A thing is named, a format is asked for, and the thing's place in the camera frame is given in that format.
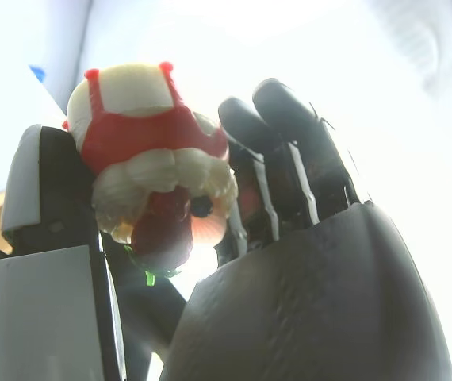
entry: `black eye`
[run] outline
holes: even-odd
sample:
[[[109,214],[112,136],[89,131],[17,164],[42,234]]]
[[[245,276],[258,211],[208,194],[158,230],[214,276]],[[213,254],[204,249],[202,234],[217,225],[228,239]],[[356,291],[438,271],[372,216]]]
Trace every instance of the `black eye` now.
[[[195,217],[208,217],[213,210],[212,201],[209,196],[200,196],[191,200],[191,214]]]

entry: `small figurine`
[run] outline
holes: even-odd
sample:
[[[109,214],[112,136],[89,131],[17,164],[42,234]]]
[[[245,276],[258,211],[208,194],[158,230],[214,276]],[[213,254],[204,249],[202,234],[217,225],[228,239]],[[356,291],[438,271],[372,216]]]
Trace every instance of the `small figurine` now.
[[[191,111],[170,63],[91,69],[63,127],[97,176],[98,227],[130,244],[137,264],[168,274],[194,243],[218,244],[238,190],[221,126]]]

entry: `robotic hand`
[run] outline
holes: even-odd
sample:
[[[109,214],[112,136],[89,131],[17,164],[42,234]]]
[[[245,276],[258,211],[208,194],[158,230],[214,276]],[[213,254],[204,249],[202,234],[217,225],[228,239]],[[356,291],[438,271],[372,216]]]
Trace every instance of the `robotic hand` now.
[[[411,256],[335,130],[275,79],[253,102],[219,107],[239,193],[187,305],[98,235],[71,134],[28,129],[3,210],[0,379],[143,379],[151,352],[166,381],[452,379]]]

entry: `red nose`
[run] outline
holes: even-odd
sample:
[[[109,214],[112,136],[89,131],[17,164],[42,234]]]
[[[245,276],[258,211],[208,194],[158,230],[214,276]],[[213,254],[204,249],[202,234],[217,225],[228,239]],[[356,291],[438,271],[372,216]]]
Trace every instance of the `red nose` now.
[[[161,273],[184,264],[193,248],[187,190],[176,187],[169,193],[152,194],[131,242],[136,261],[149,271]]]

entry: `blue object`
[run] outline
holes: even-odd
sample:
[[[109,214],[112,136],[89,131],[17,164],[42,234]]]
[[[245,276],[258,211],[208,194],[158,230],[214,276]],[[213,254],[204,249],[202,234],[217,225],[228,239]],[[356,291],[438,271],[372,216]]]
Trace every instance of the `blue object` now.
[[[33,71],[33,73],[37,77],[37,79],[39,79],[39,82],[43,83],[44,77],[46,76],[46,73],[44,72],[44,70],[37,66],[29,65],[29,67],[30,67],[30,70]]]

